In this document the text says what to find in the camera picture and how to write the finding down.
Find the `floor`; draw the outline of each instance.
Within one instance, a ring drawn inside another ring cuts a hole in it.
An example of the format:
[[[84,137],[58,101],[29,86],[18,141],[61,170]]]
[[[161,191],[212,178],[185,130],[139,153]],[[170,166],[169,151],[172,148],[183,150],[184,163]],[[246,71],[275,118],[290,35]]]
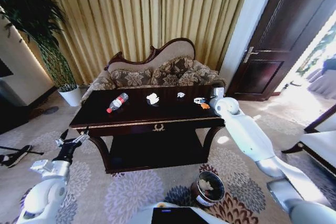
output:
[[[306,172],[336,209],[335,178],[305,152],[289,155],[280,152],[292,147],[304,133],[305,126],[335,103],[334,100],[324,100],[305,92],[304,88],[289,87],[280,96],[265,102],[239,103],[243,111],[252,116],[270,137],[277,155]],[[309,105],[308,110],[303,101]],[[52,159],[57,155],[58,147],[54,139],[67,128],[78,110],[69,107],[57,92],[39,109],[42,111],[51,107],[58,107],[58,110],[43,113],[29,123],[0,135],[0,145],[22,147],[32,144],[34,150],[45,152],[43,156],[28,154],[13,168],[0,167],[1,223],[12,223],[18,216],[25,192],[40,181],[39,175],[30,171],[29,167],[33,161]],[[201,142],[206,132],[207,129],[197,130]],[[77,135],[77,132],[70,130],[69,137]],[[105,137],[104,140],[109,146],[113,137]],[[85,142],[75,152],[68,194],[57,215],[57,223],[127,223],[141,207],[154,202],[194,205],[189,188],[203,170],[217,173],[226,191],[221,202],[206,209],[210,214],[230,223],[290,223],[266,187],[271,179],[242,154],[226,129],[215,136],[207,164],[113,175],[104,172],[95,146]]]

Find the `white flower pot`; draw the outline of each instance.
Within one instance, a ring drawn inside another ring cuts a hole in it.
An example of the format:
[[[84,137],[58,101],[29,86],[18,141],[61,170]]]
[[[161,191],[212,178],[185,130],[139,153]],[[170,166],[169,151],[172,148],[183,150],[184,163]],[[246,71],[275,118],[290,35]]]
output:
[[[59,92],[60,95],[69,103],[70,106],[76,107],[79,105],[81,95],[80,95],[80,90],[77,87],[74,90],[68,91],[68,92]]]

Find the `gold curtain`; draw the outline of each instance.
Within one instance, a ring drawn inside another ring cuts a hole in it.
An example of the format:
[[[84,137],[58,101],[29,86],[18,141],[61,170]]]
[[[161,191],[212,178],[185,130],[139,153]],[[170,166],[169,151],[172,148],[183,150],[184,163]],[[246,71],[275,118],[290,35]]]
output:
[[[144,60],[150,45],[189,38],[196,59],[215,69],[223,61],[243,0],[55,0],[66,23],[58,36],[76,81],[90,83],[110,58]]]

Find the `potted plant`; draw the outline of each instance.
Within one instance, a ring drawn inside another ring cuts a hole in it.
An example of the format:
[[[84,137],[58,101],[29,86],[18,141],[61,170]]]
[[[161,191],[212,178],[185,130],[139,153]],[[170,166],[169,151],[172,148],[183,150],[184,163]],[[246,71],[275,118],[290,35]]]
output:
[[[57,22],[65,21],[57,3],[53,0],[0,0],[0,6],[2,18],[9,20],[5,26],[8,36],[15,26],[27,35],[28,42],[33,39],[58,92],[71,106],[78,106],[80,91],[54,37],[54,33],[61,31]]]

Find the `patterned rug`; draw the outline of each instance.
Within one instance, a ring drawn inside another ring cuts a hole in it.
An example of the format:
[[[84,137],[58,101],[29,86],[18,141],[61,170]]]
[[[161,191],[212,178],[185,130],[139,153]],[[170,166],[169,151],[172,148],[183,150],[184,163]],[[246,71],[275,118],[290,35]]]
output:
[[[32,144],[35,151],[45,152],[43,156],[28,154],[13,168],[0,167],[0,197],[3,199],[1,223],[12,223],[17,218],[25,194],[40,181],[39,175],[29,171],[29,167],[33,161],[52,159],[57,155],[58,147],[54,140],[67,128],[78,110],[69,107],[58,93],[53,93],[41,109],[51,106],[59,107],[58,111],[41,114],[29,123],[0,135],[0,145],[20,148]],[[241,108],[254,117],[271,138],[278,156],[302,168],[313,180],[318,174],[317,184],[322,185],[321,190],[330,201],[335,202],[336,183],[333,177],[325,175],[313,160],[307,162],[309,156],[304,152],[290,155],[281,155],[279,152],[297,141],[303,134],[304,126],[268,113],[267,110],[260,110],[249,102],[242,102]],[[201,142],[207,130],[197,130]],[[77,132],[69,131],[68,137],[76,136]],[[104,141],[110,146],[113,137],[105,137]],[[271,179],[241,153],[226,129],[216,134],[207,164],[112,175],[104,172],[96,147],[91,142],[85,142],[75,152],[70,167],[68,194],[57,215],[57,223],[127,223],[141,207],[158,201],[196,206],[190,186],[199,172],[204,170],[217,174],[225,186],[224,199],[205,208],[206,212],[229,223],[290,223],[266,187],[266,182]]]

